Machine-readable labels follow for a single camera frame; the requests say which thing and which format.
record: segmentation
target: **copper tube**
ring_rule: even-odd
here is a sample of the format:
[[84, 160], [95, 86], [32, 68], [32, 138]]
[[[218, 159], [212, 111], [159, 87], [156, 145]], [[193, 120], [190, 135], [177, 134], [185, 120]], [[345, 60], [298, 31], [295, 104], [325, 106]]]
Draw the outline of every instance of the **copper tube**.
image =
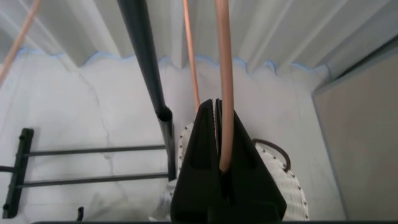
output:
[[199, 100], [197, 71], [196, 71], [196, 66], [195, 66], [195, 58], [194, 58], [194, 54], [193, 54], [193, 40], [192, 40], [192, 33], [191, 33], [191, 24], [189, 21], [189, 10], [188, 10], [187, 0], [183, 0], [183, 5], [184, 5], [185, 32], [187, 33], [189, 64], [190, 64], [190, 68], [191, 68], [191, 77], [192, 77], [193, 97], [195, 99], [195, 109], [197, 112], [199, 109], [199, 106], [200, 106], [200, 100]]
[[35, 0], [33, 2], [32, 6], [30, 7], [30, 11], [25, 19], [25, 22], [22, 25], [21, 32], [15, 39], [10, 51], [7, 54], [7, 57], [4, 61], [4, 68], [1, 70], [0, 73], [0, 87], [2, 86], [3, 81], [6, 79], [7, 73], [11, 67], [11, 63], [14, 60], [15, 55], [18, 52], [19, 47], [21, 46], [21, 43], [24, 41], [27, 31], [29, 30], [30, 26], [33, 23], [33, 18], [39, 8], [39, 3], [40, 0]]
[[215, 0], [215, 6], [223, 97], [223, 131], [221, 134], [220, 170], [226, 172], [231, 165], [234, 136], [234, 88], [228, 0]]

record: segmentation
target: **curtain fold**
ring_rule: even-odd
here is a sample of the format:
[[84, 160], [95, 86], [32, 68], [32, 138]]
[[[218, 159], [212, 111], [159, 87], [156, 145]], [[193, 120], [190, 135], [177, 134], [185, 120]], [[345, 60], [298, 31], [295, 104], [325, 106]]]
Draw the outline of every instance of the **curtain fold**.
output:
[[[32, 0], [0, 0], [0, 60], [20, 30]], [[157, 58], [188, 62], [182, 0], [147, 0]], [[191, 0], [195, 54], [218, 62], [213, 0]], [[327, 64], [333, 77], [398, 34], [394, 0], [229, 0], [233, 57], [252, 73], [271, 61], [277, 73], [292, 63]], [[116, 0], [41, 0], [25, 48], [65, 54], [82, 66], [93, 54], [134, 54]]]

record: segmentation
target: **metal rack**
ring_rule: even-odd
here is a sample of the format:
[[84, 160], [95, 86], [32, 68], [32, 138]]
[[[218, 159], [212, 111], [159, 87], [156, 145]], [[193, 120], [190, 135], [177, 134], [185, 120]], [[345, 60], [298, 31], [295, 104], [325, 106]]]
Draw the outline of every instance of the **metal rack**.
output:
[[[137, 56], [142, 76], [149, 92], [150, 100], [157, 115], [164, 145], [156, 146], [133, 146], [133, 147], [112, 147], [98, 149], [73, 149], [64, 151], [37, 151], [31, 152], [34, 130], [24, 128], [19, 136], [19, 147], [16, 154], [14, 167], [0, 167], [0, 172], [11, 172], [11, 181], [7, 193], [6, 203], [3, 205], [2, 218], [14, 218], [18, 213], [19, 200], [22, 189], [26, 187], [45, 187], [51, 185], [89, 184], [99, 182], [114, 182], [124, 180], [141, 180], [166, 178], [174, 180], [175, 153], [174, 153], [174, 127], [173, 116], [166, 106], [163, 96], [162, 84], [160, 82], [159, 68], [153, 41], [152, 29], [150, 27], [149, 14], [145, 0], [139, 1], [118, 1], [123, 19], [131, 43]], [[127, 152], [166, 149], [168, 160], [168, 172], [154, 174], [114, 175], [106, 177], [89, 177], [84, 179], [67, 180], [44, 180], [37, 182], [25, 182], [25, 173], [30, 157], [35, 156], [61, 156], [70, 154], [104, 153], [104, 152]]]

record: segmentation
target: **tile floor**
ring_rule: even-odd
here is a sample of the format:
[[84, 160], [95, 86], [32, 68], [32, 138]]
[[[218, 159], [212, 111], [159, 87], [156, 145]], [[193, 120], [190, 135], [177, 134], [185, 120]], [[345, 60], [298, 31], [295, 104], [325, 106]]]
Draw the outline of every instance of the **tile floor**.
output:
[[[159, 63], [175, 132], [194, 120], [188, 67]], [[221, 98], [219, 66], [197, 59], [200, 99]], [[325, 69], [292, 67], [276, 76], [266, 66], [247, 74], [235, 61], [235, 109], [252, 138], [284, 148], [308, 200], [312, 220], [342, 220], [344, 213], [315, 115], [311, 92], [327, 82]], [[157, 118], [135, 57], [99, 58], [69, 71], [58, 58], [20, 55], [0, 89], [0, 164], [13, 166], [17, 137], [34, 128], [32, 151], [162, 143]], [[167, 171], [164, 150], [33, 157], [26, 180]], [[9, 174], [0, 174], [0, 202]], [[147, 220], [166, 179], [24, 189], [19, 215], [1, 223], [74, 220]]]

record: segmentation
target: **marble floor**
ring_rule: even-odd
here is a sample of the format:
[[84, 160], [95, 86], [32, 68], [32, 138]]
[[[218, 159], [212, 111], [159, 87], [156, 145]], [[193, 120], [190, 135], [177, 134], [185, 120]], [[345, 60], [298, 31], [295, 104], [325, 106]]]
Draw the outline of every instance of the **marble floor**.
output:
[[[159, 62], [176, 136], [194, 120], [188, 67]], [[219, 66], [197, 58], [201, 101], [221, 98]], [[292, 67], [276, 76], [266, 65], [247, 74], [234, 61], [234, 99], [246, 131], [284, 148], [308, 200], [311, 220], [342, 220], [344, 213], [311, 92], [328, 81], [325, 68]], [[135, 57], [97, 58], [69, 70], [57, 57], [19, 55], [0, 89], [0, 165], [13, 166], [18, 135], [34, 128], [32, 151], [161, 144], [162, 135]], [[167, 171], [164, 150], [32, 157], [26, 180]], [[9, 174], [0, 173], [0, 202]], [[19, 214], [1, 223], [74, 220], [147, 220], [167, 179], [24, 189]]]

